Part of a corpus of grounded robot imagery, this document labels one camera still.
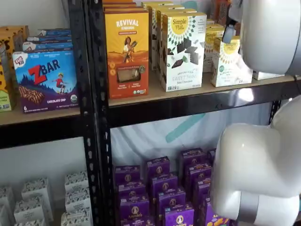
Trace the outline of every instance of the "white packaging box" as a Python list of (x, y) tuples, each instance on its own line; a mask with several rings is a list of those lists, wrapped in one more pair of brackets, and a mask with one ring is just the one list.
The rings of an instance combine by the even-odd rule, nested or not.
[(25, 223), (18, 223), (15, 226), (46, 226), (45, 220), (33, 220)]
[(48, 226), (47, 213), (44, 208), (44, 200), (42, 196), (34, 196), (28, 200), (19, 201), (15, 207), (15, 219), (17, 223), (26, 223), (34, 220), (45, 220)]
[(22, 189), (22, 198), (24, 200), (35, 195), (42, 195), (48, 220), (53, 221), (52, 198), (48, 178), (40, 178), (33, 181), (25, 182)]
[(271, 74), (271, 73), (265, 73), (265, 72), (254, 72), (253, 78), (256, 80), (263, 80), (263, 79), (273, 79), (278, 77), (283, 77), (284, 74)]
[(86, 187), (89, 187), (88, 176), (86, 171), (68, 174), (65, 177), (66, 192), (72, 192)]
[(92, 226), (92, 214), (90, 208), (85, 208), (69, 213), (63, 213), (61, 226)]
[(4, 205), (8, 213), (10, 224), (15, 224), (14, 210), (15, 210), (15, 199), (13, 189), (10, 186), (0, 187), (0, 205)]
[(67, 212), (91, 208), (89, 188), (82, 188), (66, 193), (65, 207)]
[(7, 208), (4, 205), (0, 205), (0, 226), (11, 226), (8, 218)]

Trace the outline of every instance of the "cardboard box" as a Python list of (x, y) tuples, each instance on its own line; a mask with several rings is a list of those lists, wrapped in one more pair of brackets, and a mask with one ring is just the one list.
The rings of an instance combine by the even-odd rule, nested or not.
[(131, 181), (140, 180), (140, 166), (116, 166), (115, 183), (116, 185), (125, 184)]
[(110, 98), (148, 94), (148, 13), (106, 12)]
[(17, 224), (34, 220), (45, 220), (46, 225), (49, 225), (45, 202), (39, 195), (33, 196), (26, 201), (17, 202), (14, 215)]
[(52, 48), (72, 48), (71, 40), (63, 41), (27, 41), (22, 45), (23, 51), (43, 50)]
[(122, 223), (128, 220), (136, 220), (149, 215), (150, 201), (147, 194), (123, 197), (120, 200), (119, 209)]
[(16, 95), (9, 71), (5, 44), (0, 44), (0, 112), (11, 111), (16, 105)]
[(202, 86), (206, 18), (204, 13), (163, 15), (161, 85), (166, 92)]
[(21, 191), (21, 195), (24, 200), (30, 199), (31, 197), (37, 195), (41, 195), (45, 205), (48, 219), (49, 221), (53, 221), (53, 213), (52, 213), (53, 200), (52, 200), (48, 178), (39, 178), (37, 180), (25, 182)]
[(73, 192), (89, 187), (87, 171), (71, 173), (65, 176), (65, 191)]
[(221, 38), (214, 41), (213, 75), (211, 83), (215, 87), (248, 84), (252, 82), (253, 70), (244, 63), (238, 53), (240, 37), (234, 36), (231, 43), (223, 43)]
[(8, 218), (10, 225), (13, 225), (15, 221), (14, 210), (16, 206), (13, 189), (10, 186), (0, 187), (0, 205), (4, 205), (6, 212), (8, 213)]
[(213, 212), (210, 197), (203, 200), (201, 206), (200, 225), (225, 225), (229, 226), (229, 219), (218, 216)]
[(145, 181), (149, 182), (153, 177), (169, 172), (170, 162), (167, 156), (148, 160), (146, 162)]
[(167, 9), (167, 8), (158, 8), (157, 13), (157, 43), (156, 43), (156, 53), (157, 53), (157, 77), (159, 81), (163, 77), (163, 71), (161, 70), (161, 57), (162, 57), (162, 22), (163, 15), (165, 13), (196, 13), (197, 11), (193, 8), (185, 8), (185, 9)]
[(67, 212), (91, 208), (89, 188), (66, 192), (65, 207)]
[(182, 5), (148, 5), (147, 9), (149, 11), (149, 58), (151, 64), (151, 70), (157, 69), (157, 9), (185, 9)]
[(157, 195), (157, 226), (163, 224), (165, 208), (175, 205), (185, 205), (186, 193), (182, 187), (169, 189)]
[(194, 209), (190, 202), (182, 208), (166, 208), (163, 226), (191, 226), (193, 225), (193, 216)]
[(15, 52), (13, 60), (24, 113), (79, 105), (71, 48)]
[(186, 166), (191, 164), (201, 163), (206, 161), (206, 154), (203, 152), (202, 148), (195, 148), (191, 150), (185, 150), (180, 152), (179, 156), (179, 179), (184, 183), (184, 175)]
[(204, 66), (203, 72), (213, 72), (212, 67), (212, 56), (213, 56), (213, 44), (215, 38), (222, 38), (225, 28), (219, 24), (212, 24), (206, 28), (206, 39), (205, 39), (205, 55), (204, 55)]

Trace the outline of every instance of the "product display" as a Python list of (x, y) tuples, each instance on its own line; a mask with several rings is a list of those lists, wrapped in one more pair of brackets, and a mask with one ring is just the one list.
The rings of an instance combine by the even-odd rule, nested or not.
[(65, 177), (65, 191), (73, 192), (75, 190), (85, 189), (89, 187), (88, 177), (86, 171), (79, 173), (68, 174)]
[(163, 89), (168, 92), (201, 87), (206, 14), (165, 13), (162, 27)]
[(71, 48), (15, 52), (13, 60), (24, 113), (78, 106)]
[(22, 198), (24, 200), (33, 196), (40, 195), (43, 199), (49, 221), (53, 221), (52, 195), (48, 178), (40, 178), (25, 182), (22, 189)]

